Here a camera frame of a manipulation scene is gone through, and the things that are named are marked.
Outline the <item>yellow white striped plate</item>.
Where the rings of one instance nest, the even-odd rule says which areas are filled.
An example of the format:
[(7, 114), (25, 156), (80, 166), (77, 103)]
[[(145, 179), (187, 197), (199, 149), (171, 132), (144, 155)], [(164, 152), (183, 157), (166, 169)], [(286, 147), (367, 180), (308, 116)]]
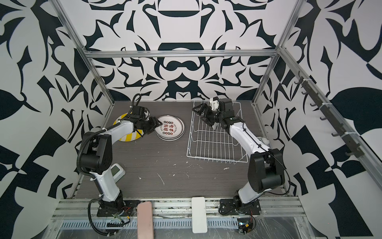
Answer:
[[(113, 125), (116, 125), (122, 118), (124, 118), (127, 115), (127, 113), (119, 116), (113, 123)], [(119, 139), (121, 142), (131, 142), (135, 141), (139, 138), (141, 138), (144, 135), (143, 130), (139, 129), (138, 131), (132, 132), (130, 134), (124, 135), (122, 138)]]

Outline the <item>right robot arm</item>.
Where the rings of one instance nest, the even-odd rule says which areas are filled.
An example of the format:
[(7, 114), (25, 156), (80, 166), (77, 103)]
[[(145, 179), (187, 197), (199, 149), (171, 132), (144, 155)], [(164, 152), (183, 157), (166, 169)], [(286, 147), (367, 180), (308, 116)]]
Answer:
[(285, 184), (286, 168), (281, 152), (271, 149), (250, 131), (235, 113), (231, 99), (211, 98), (208, 103), (193, 107), (192, 111), (208, 126), (225, 130), (249, 157), (248, 182), (234, 197), (236, 205), (247, 205)]

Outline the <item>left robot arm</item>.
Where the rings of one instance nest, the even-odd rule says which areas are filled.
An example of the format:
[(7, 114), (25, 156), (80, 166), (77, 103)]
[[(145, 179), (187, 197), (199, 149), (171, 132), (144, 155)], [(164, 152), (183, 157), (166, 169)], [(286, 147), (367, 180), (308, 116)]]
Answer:
[(132, 106), (116, 124), (85, 133), (77, 156), (77, 170), (95, 182), (102, 201), (115, 202), (121, 195), (111, 172), (113, 144), (139, 130), (144, 135), (150, 134), (161, 125), (156, 117), (150, 116), (147, 108)]

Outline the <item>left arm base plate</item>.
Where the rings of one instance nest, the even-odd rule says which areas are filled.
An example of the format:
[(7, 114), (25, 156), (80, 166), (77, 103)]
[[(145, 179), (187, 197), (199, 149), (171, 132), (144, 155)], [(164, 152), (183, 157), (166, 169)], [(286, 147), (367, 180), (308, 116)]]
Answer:
[(98, 217), (112, 217), (115, 214), (122, 216), (132, 216), (136, 212), (136, 207), (140, 200), (124, 200), (123, 202), (99, 202)]

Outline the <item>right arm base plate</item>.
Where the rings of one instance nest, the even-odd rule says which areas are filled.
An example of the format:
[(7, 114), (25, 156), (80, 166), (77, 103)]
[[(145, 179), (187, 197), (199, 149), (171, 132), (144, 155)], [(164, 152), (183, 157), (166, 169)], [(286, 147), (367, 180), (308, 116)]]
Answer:
[(238, 205), (238, 201), (234, 199), (220, 199), (218, 212), (223, 216), (233, 215), (253, 215), (257, 216), (261, 214), (261, 206), (258, 200), (255, 200), (249, 204)]

